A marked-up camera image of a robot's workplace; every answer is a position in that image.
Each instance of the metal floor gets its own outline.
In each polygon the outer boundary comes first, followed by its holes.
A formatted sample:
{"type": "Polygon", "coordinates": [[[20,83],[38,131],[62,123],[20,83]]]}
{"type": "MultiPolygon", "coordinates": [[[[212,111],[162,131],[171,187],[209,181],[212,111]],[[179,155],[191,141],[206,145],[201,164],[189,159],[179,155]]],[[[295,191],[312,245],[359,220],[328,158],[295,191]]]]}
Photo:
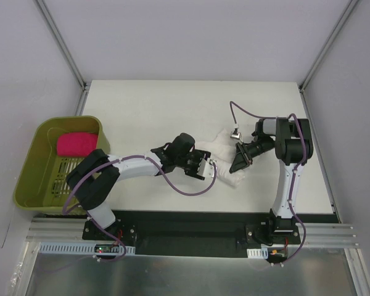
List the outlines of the metal floor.
{"type": "Polygon", "coordinates": [[[28,296],[356,295],[345,252],[306,249],[283,268],[264,260],[128,256],[116,263],[38,254],[28,296]]]}

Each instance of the metal frame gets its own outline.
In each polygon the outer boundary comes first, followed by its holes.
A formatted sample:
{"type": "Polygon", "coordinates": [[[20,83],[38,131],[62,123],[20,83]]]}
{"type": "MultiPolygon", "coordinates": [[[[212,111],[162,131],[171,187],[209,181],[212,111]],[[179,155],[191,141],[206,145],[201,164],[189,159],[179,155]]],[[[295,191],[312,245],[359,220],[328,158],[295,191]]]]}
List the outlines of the metal frame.
{"type": "Polygon", "coordinates": [[[353,284],[359,296],[370,295],[370,276],[365,268],[363,255],[360,249],[345,249],[348,266],[351,271],[353,284]]]}
{"type": "Polygon", "coordinates": [[[82,77],[82,74],[78,67],[76,66],[76,63],[73,59],[72,54],[68,50],[68,47],[60,34],[59,29],[57,28],[57,25],[55,24],[55,21],[48,9],[47,4],[44,0],[35,0],[35,3],[37,5],[37,8],[41,12],[44,20],[46,21],[48,29],[51,31],[53,38],[56,41],[56,44],[58,45],[60,51],[63,54],[63,57],[65,58],[66,62],[68,63],[68,66],[70,67],[70,70],[74,74],[75,79],[77,80],[78,84],[81,86],[82,90],[85,89],[86,82],[84,78],[82,77]]]}
{"type": "MultiPolygon", "coordinates": [[[[84,224],[87,220],[71,218],[34,218],[26,237],[27,242],[94,242],[101,244],[104,240],[83,240],[84,224]]],[[[350,224],[305,223],[307,236],[305,247],[325,249],[358,249],[358,236],[350,224]]]]}
{"type": "Polygon", "coordinates": [[[322,49],[320,50],[319,54],[317,55],[313,65],[311,66],[310,71],[308,71],[303,83],[300,85],[300,91],[304,92],[308,84],[310,83],[311,79],[314,77],[315,72],[317,71],[319,65],[324,60],[326,54],[328,53],[329,49],[332,47],[334,41],[340,34],[342,28],[347,23],[348,19],[350,18],[351,14],[353,13],[355,7],[361,0],[350,0],[347,7],[344,9],[342,15],[340,16],[339,20],[335,24],[332,33],[329,35],[328,39],[326,40],[325,44],[323,45],[322,49]]]}
{"type": "MultiPolygon", "coordinates": [[[[64,59],[67,61],[70,70],[72,71],[75,79],[81,87],[81,96],[79,98],[75,115],[82,115],[84,105],[88,96],[90,84],[85,82],[82,74],[77,67],[60,31],[45,3],[45,0],[34,0],[37,8],[41,12],[48,29],[51,31],[53,38],[55,39],[60,51],[63,54],[64,59]]],[[[318,135],[316,135],[315,130],[312,128],[312,118],[308,111],[308,107],[304,98],[304,90],[309,85],[310,81],[314,77],[318,67],[324,60],[329,49],[334,44],[338,35],[342,31],[342,28],[347,23],[351,14],[355,10],[356,6],[360,0],[350,0],[347,7],[340,16],[338,22],[335,24],[331,34],[329,35],[324,46],[317,55],[313,65],[311,66],[309,72],[307,73],[303,83],[299,87],[300,94],[302,97],[303,105],[307,114],[307,117],[311,121],[311,129],[315,140],[315,148],[319,154],[319,161],[323,171],[323,176],[327,185],[327,190],[331,202],[336,209],[335,214],[339,219],[339,209],[334,201],[331,186],[329,184],[329,178],[327,177],[323,159],[319,153],[318,147],[318,135]]],[[[84,242],[82,239],[82,233],[84,228],[83,219],[58,219],[58,218],[35,218],[31,222],[30,230],[26,238],[26,243],[24,246],[24,251],[22,253],[21,261],[22,263],[22,277],[17,279],[17,284],[14,287],[12,295],[25,295],[28,282],[31,277],[31,272],[34,267],[34,263],[37,256],[37,251],[40,242],[72,242],[79,243],[84,242]]],[[[353,232],[353,227],[348,224],[312,224],[307,223],[308,237],[306,239],[305,247],[309,248],[340,248],[345,249],[345,254],[347,256],[348,264],[350,267],[353,282],[356,287],[356,292],[358,295],[370,295],[370,279],[366,271],[361,250],[359,249],[359,242],[356,234],[353,232]]],[[[302,229],[299,228],[299,233],[302,236],[302,229]]]]}
{"type": "Polygon", "coordinates": [[[316,151],[317,156],[318,156],[319,164],[321,165],[322,176],[323,176],[323,179],[325,181],[325,185],[326,185],[326,189],[327,189],[327,194],[328,194],[329,199],[330,199],[331,204],[332,204],[333,213],[336,214],[337,219],[339,219],[339,221],[341,222],[341,219],[340,219],[340,210],[339,210],[339,207],[337,205],[337,202],[335,202],[334,194],[333,194],[333,191],[332,191],[332,187],[331,187],[331,184],[329,182],[329,178],[327,177],[325,163],[323,161],[323,158],[322,158],[322,155],[321,155],[321,151],[319,149],[318,135],[316,134],[316,131],[314,129],[313,117],[311,116],[311,113],[308,110],[308,106],[307,106],[307,103],[306,103],[305,96],[306,96],[305,92],[304,91],[300,91],[300,97],[302,98],[304,111],[306,113],[307,118],[310,120],[310,123],[311,123],[310,126],[311,126],[311,133],[312,133],[312,136],[313,136],[313,139],[314,139],[314,148],[315,148],[315,151],[316,151]]]}

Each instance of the cloth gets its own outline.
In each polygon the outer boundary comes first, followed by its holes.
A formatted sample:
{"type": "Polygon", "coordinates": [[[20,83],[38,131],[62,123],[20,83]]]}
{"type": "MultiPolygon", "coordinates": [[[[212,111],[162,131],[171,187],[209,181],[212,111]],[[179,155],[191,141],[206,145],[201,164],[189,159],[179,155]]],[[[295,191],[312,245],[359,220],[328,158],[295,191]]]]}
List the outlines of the cloth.
{"type": "Polygon", "coordinates": [[[223,129],[212,142],[196,142],[195,148],[211,152],[211,158],[216,160],[217,177],[226,184],[237,187],[245,178],[243,170],[229,173],[231,164],[236,156],[236,141],[230,138],[230,132],[223,129]]]}
{"type": "Polygon", "coordinates": [[[98,135],[91,133],[68,133],[57,140],[56,152],[64,157],[87,157],[96,149],[98,135]]]}

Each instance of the wire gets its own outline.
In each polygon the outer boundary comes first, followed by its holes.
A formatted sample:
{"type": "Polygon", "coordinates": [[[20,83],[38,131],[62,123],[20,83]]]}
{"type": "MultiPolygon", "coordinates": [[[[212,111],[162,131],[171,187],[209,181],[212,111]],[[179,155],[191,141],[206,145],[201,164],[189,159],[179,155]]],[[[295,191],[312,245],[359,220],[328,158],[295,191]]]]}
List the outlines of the wire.
{"type": "MultiPolygon", "coordinates": [[[[211,187],[214,185],[215,181],[216,181],[216,175],[217,175],[217,169],[216,169],[216,165],[215,163],[213,163],[213,168],[214,168],[214,177],[212,179],[212,182],[211,184],[209,185],[209,187],[207,187],[206,189],[200,191],[200,192],[196,192],[196,193],[186,193],[186,192],[183,192],[181,190],[179,190],[178,188],[176,188],[174,186],[174,184],[167,178],[165,172],[160,168],[160,166],[158,165],[158,163],[153,160],[152,158],[150,157],[145,157],[144,155],[132,155],[132,156],[127,156],[127,157],[124,157],[122,158],[122,160],[120,159],[116,159],[116,160],[113,160],[112,162],[107,162],[107,163],[104,163],[102,165],[99,165],[97,168],[94,168],[93,170],[91,170],[90,172],[88,172],[85,176],[83,176],[79,182],[74,186],[73,190],[71,191],[71,193],[68,195],[68,198],[67,200],[65,201],[64,205],[63,205],[63,209],[62,209],[62,213],[63,215],[68,215],[74,208],[78,207],[79,204],[76,203],[74,204],[73,206],[71,206],[68,210],[67,210],[67,207],[71,201],[71,199],[75,196],[75,192],[80,188],[80,186],[90,177],[92,176],[94,173],[98,172],[99,170],[105,168],[105,167],[108,167],[110,165],[113,165],[115,163],[118,163],[120,161],[125,161],[125,160],[129,160],[129,159],[134,159],[134,158],[144,158],[150,162],[152,162],[159,170],[159,172],[162,174],[162,176],[165,178],[166,182],[171,186],[171,188],[173,188],[176,192],[182,194],[182,195],[186,195],[186,196],[197,196],[197,195],[201,195],[203,193],[206,193],[208,190],[211,189],[211,187]]],[[[109,236],[111,237],[113,240],[115,240],[115,242],[118,242],[118,245],[121,245],[123,247],[123,254],[119,255],[119,256],[116,256],[114,259],[103,259],[103,258],[100,258],[101,261],[103,262],[114,262],[114,261],[117,261],[121,258],[123,258],[125,255],[126,255],[126,245],[118,238],[118,237],[115,237],[113,236],[111,233],[107,232],[106,230],[104,230],[92,217],[91,215],[87,212],[87,215],[90,217],[91,221],[94,223],[94,225],[101,231],[103,232],[106,236],[109,236]]]]}
{"type": "Polygon", "coordinates": [[[252,117],[255,117],[255,118],[259,118],[259,119],[276,119],[276,117],[265,117],[265,116],[259,116],[259,115],[252,114],[252,113],[246,111],[246,109],[243,109],[242,107],[240,107],[239,105],[237,105],[235,102],[230,101],[230,110],[232,112],[232,116],[233,116],[233,120],[234,120],[234,123],[235,124],[237,124],[237,119],[236,119],[236,116],[234,115],[233,105],[235,105],[238,109],[240,109],[241,111],[243,111],[245,114],[248,114],[248,115],[250,115],[252,117]]]}
{"type": "Polygon", "coordinates": [[[261,245],[267,245],[268,247],[271,247],[273,245],[272,242],[265,242],[263,240],[261,240],[259,237],[257,237],[256,235],[253,235],[252,238],[259,244],[261,245]]]}
{"type": "Polygon", "coordinates": [[[158,163],[153,160],[152,158],[150,157],[145,157],[144,155],[132,155],[132,156],[127,156],[127,157],[123,157],[122,160],[120,159],[116,159],[116,160],[113,160],[111,162],[107,162],[107,163],[104,163],[102,165],[99,165],[97,168],[94,168],[93,170],[91,170],[89,173],[87,173],[85,176],[83,176],[79,182],[74,186],[73,190],[71,191],[71,193],[68,195],[68,198],[67,200],[65,201],[64,203],[64,206],[63,206],[63,209],[62,209],[62,214],[63,215],[68,215],[74,208],[76,208],[78,206],[78,204],[76,205],[73,205],[71,208],[69,208],[68,210],[67,207],[71,201],[71,199],[75,196],[75,192],[81,187],[81,185],[90,177],[92,176],[94,173],[98,172],[99,170],[105,168],[105,167],[108,167],[110,165],[113,165],[115,163],[118,163],[120,161],[125,161],[125,160],[129,160],[129,159],[134,159],[134,158],[144,158],[150,162],[152,162],[159,170],[159,172],[162,174],[163,178],[165,178],[166,182],[170,185],[171,188],[173,188],[176,192],[182,194],[182,195],[185,195],[185,196],[197,196],[197,195],[201,195],[201,194],[204,194],[206,193],[207,191],[209,191],[212,186],[215,184],[215,181],[216,181],[216,175],[217,175],[217,169],[216,169],[216,165],[215,163],[213,163],[213,168],[214,168],[214,177],[212,179],[212,182],[211,184],[209,185],[209,187],[207,187],[206,189],[200,191],[200,192],[196,192],[196,193],[187,193],[187,192],[183,192],[181,190],[179,190],[177,187],[175,187],[175,185],[167,178],[165,172],[162,170],[162,168],[158,165],[158,163]]]}
{"type": "MultiPolygon", "coordinates": [[[[252,113],[244,110],[240,106],[238,106],[235,102],[230,101],[230,109],[231,109],[231,112],[232,112],[232,115],[233,115],[234,123],[237,123],[237,120],[236,120],[236,117],[234,116],[233,106],[232,105],[235,105],[237,108],[239,108],[244,113],[246,113],[246,114],[248,114],[248,115],[250,115],[252,117],[255,117],[255,118],[259,118],[259,119],[275,119],[276,118],[276,117],[262,117],[262,116],[258,116],[258,115],[252,114],[252,113]]],[[[299,251],[303,248],[304,243],[306,241],[306,226],[304,225],[303,221],[295,213],[295,210],[294,210],[294,208],[292,206],[292,196],[293,196],[294,187],[295,187],[295,179],[296,179],[296,174],[297,174],[297,168],[306,161],[307,151],[306,151],[306,144],[305,144],[304,137],[303,137],[303,132],[302,132],[302,129],[301,129],[300,124],[298,122],[298,119],[297,119],[297,117],[296,117],[296,115],[294,113],[290,114],[288,116],[288,119],[290,119],[291,117],[293,117],[293,119],[294,119],[294,122],[295,122],[295,125],[296,125],[296,129],[297,129],[297,132],[298,132],[298,135],[299,135],[299,138],[300,138],[300,142],[302,143],[303,157],[302,157],[301,161],[299,161],[296,164],[296,166],[294,167],[294,170],[292,172],[292,181],[290,183],[290,188],[289,188],[288,203],[289,203],[289,210],[290,210],[290,212],[295,217],[296,221],[299,222],[300,225],[303,228],[303,239],[302,239],[302,242],[300,243],[300,245],[298,246],[297,250],[287,260],[285,260],[285,262],[288,261],[289,259],[292,259],[294,256],[296,256],[296,254],[298,254],[299,251]]]]}
{"type": "Polygon", "coordinates": [[[91,221],[93,222],[93,224],[98,228],[98,230],[100,230],[101,232],[103,232],[106,236],[109,236],[111,237],[113,240],[115,240],[116,242],[118,242],[118,245],[121,245],[123,247],[123,254],[119,255],[119,256],[115,256],[115,258],[113,259],[104,259],[104,258],[100,258],[101,261],[103,262],[115,262],[115,261],[118,261],[119,259],[123,258],[126,253],[127,253],[127,250],[126,250],[126,246],[125,244],[118,238],[118,237],[115,237],[113,236],[111,233],[109,233],[108,231],[104,230],[103,227],[101,227],[99,225],[99,223],[97,223],[92,217],[91,215],[87,212],[88,216],[90,217],[91,221]]]}
{"type": "Polygon", "coordinates": [[[292,212],[292,215],[295,217],[295,219],[297,220],[297,222],[299,222],[300,225],[302,225],[302,228],[303,228],[303,239],[302,239],[302,242],[300,243],[300,245],[298,246],[297,250],[287,260],[285,260],[285,262],[288,261],[288,260],[290,260],[290,259],[292,259],[294,256],[296,256],[296,254],[298,254],[299,251],[303,248],[304,243],[306,241],[306,226],[304,225],[303,221],[295,213],[295,210],[294,210],[294,208],[292,206],[292,195],[293,195],[293,192],[294,192],[294,186],[295,186],[295,178],[296,178],[296,174],[297,174],[297,168],[306,161],[307,151],[306,151],[306,144],[305,144],[304,137],[303,137],[303,132],[302,132],[302,129],[300,128],[300,124],[299,124],[299,122],[297,120],[296,115],[292,113],[292,114],[290,114],[288,116],[288,119],[290,117],[293,117],[294,118],[294,121],[295,121],[295,124],[296,124],[297,132],[298,132],[298,135],[300,137],[300,142],[302,143],[303,158],[302,158],[301,161],[299,161],[298,164],[296,164],[296,166],[295,166],[295,168],[294,168],[294,170],[292,172],[292,182],[290,183],[290,188],[289,188],[288,203],[289,203],[289,209],[292,212]]]}

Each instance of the white plastic strip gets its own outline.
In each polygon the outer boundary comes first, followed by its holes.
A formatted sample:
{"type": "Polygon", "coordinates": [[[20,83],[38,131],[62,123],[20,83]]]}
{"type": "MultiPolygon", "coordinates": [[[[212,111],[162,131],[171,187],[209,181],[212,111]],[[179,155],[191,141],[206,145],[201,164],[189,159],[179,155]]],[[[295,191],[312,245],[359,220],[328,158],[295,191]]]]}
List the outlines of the white plastic strip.
{"type": "Polygon", "coordinates": [[[269,257],[266,247],[262,247],[261,249],[247,249],[247,255],[249,259],[267,259],[269,257]]]}
{"type": "MultiPolygon", "coordinates": [[[[61,254],[61,255],[108,255],[123,254],[123,247],[112,247],[110,252],[95,252],[95,243],[72,243],[72,242],[42,242],[39,253],[42,254],[61,254]]],[[[126,246],[126,256],[135,255],[136,248],[126,246]]]]}

